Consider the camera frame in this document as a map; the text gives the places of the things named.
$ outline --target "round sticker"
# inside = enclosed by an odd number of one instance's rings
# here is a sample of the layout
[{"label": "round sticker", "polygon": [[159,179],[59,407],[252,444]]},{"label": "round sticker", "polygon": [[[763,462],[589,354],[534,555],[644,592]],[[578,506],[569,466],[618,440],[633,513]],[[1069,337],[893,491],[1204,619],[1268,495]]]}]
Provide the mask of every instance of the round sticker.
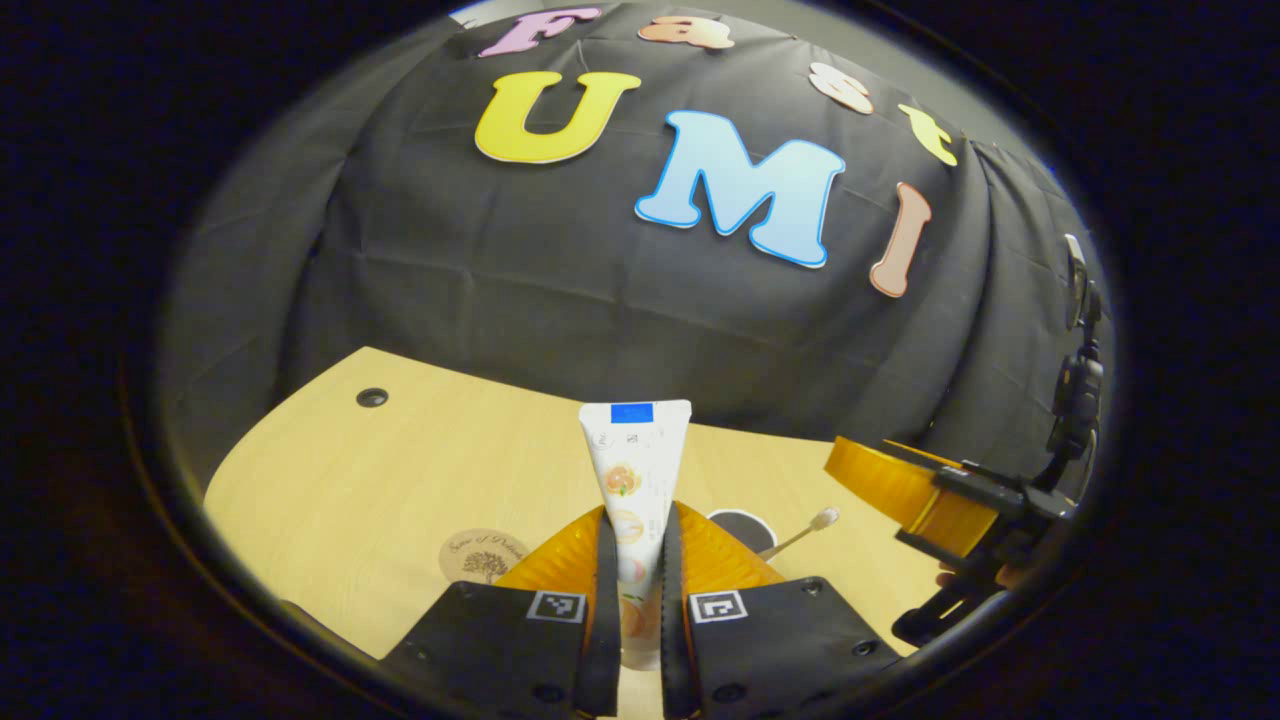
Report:
[{"label": "round sticker", "polygon": [[746,510],[717,510],[707,516],[745,544],[751,552],[763,552],[778,544],[778,536],[769,525]]},{"label": "round sticker", "polygon": [[462,530],[440,547],[440,571],[451,583],[492,585],[529,555],[529,548],[499,530]]}]

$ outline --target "orange fruit image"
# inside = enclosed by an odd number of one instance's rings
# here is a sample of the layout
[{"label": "orange fruit image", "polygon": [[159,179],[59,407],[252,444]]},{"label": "orange fruit image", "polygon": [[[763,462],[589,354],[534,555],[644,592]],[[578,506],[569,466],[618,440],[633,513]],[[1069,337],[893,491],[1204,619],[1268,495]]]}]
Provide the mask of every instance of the orange fruit image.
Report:
[{"label": "orange fruit image", "polygon": [[639,583],[645,575],[648,575],[648,573],[644,569],[644,564],[635,557],[618,559],[620,583]]},{"label": "orange fruit image", "polygon": [[604,489],[626,497],[640,487],[640,478],[626,465],[614,465],[604,474]]},{"label": "orange fruit image", "polygon": [[613,537],[618,544],[634,543],[644,536],[644,520],[635,512],[614,510],[609,512],[609,520],[613,521]]},{"label": "orange fruit image", "polygon": [[627,638],[643,635],[645,620],[640,607],[625,597],[618,598],[618,606],[622,609],[622,635]]}]

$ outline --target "blue label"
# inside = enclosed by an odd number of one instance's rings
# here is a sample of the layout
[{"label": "blue label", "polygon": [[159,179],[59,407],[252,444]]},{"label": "blue label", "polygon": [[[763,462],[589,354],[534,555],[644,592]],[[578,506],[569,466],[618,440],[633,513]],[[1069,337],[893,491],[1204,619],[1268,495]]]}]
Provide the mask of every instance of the blue label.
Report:
[{"label": "blue label", "polygon": [[612,423],[652,423],[653,402],[631,402],[627,405],[611,405]]}]

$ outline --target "cotton swab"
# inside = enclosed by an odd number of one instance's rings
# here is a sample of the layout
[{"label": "cotton swab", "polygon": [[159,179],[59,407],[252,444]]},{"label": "cotton swab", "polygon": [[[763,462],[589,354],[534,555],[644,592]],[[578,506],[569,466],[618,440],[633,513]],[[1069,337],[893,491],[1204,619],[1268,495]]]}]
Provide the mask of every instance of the cotton swab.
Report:
[{"label": "cotton swab", "polygon": [[838,519],[840,519],[840,509],[837,509],[837,507],[827,507],[822,512],[814,515],[813,520],[809,520],[809,527],[805,528],[805,529],[803,529],[803,530],[800,530],[800,533],[797,533],[796,537],[788,539],[787,542],[785,542],[782,544],[773,546],[769,550],[765,550],[765,551],[760,552],[760,560],[772,560],[774,555],[777,555],[777,553],[782,552],[783,550],[786,550],[791,543],[794,543],[797,539],[808,536],[812,532],[820,530],[823,528],[833,525],[836,523],[836,520],[838,520]]}]

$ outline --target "foam letter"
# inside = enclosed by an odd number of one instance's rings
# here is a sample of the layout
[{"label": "foam letter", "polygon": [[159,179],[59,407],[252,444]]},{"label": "foam letter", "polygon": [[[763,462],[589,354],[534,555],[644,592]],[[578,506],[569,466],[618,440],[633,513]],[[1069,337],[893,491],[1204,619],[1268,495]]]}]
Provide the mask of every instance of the foam letter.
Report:
[{"label": "foam letter", "polygon": [[818,88],[818,92],[831,97],[836,102],[864,115],[870,115],[872,110],[876,109],[872,106],[872,101],[867,99],[870,95],[867,86],[836,68],[824,63],[814,63],[809,65],[809,72],[813,73],[809,76],[809,82]]},{"label": "foam letter", "polygon": [[872,265],[872,284],[890,297],[902,297],[906,292],[906,270],[920,242],[920,231],[933,218],[933,210],[920,191],[905,182],[897,183],[897,222],[893,223],[884,258]]},{"label": "foam letter", "polygon": [[727,118],[675,110],[667,114],[667,123],[676,128],[676,143],[658,188],[636,202],[637,215],[677,228],[696,225],[701,211],[692,200],[700,178],[716,232],[732,233],[772,197],[768,217],[751,228],[751,245],[805,268],[827,261],[822,219],[832,178],[845,170],[840,155],[804,140],[788,140],[751,165]]},{"label": "foam letter", "polygon": [[924,110],[916,110],[906,105],[899,105],[897,109],[906,113],[908,118],[911,118],[911,132],[915,133],[915,140],[919,140],[925,150],[933,152],[938,160],[942,160],[947,165],[956,167],[956,156],[946,147],[942,147],[942,142],[940,141],[941,138],[951,142],[951,136],[947,135],[947,131],[940,128],[938,123],[933,122],[933,118]]},{"label": "foam letter", "polygon": [[538,37],[556,37],[573,26],[573,19],[590,20],[600,15],[599,8],[570,8],[521,15],[516,27],[511,28],[497,45],[480,53],[481,58],[504,53],[524,53],[538,47]]},{"label": "foam letter", "polygon": [[728,26],[707,18],[654,18],[653,24],[643,28],[639,35],[654,42],[687,42],[714,50],[733,46],[733,41],[728,38]]},{"label": "foam letter", "polygon": [[525,129],[525,118],[534,101],[561,81],[559,73],[532,72],[503,76],[493,83],[494,94],[480,124],[476,147],[494,160],[506,163],[554,163],[585,152],[604,132],[609,115],[622,94],[640,87],[640,78],[622,73],[585,73],[577,82],[586,86],[573,117],[559,132],[536,135]]}]

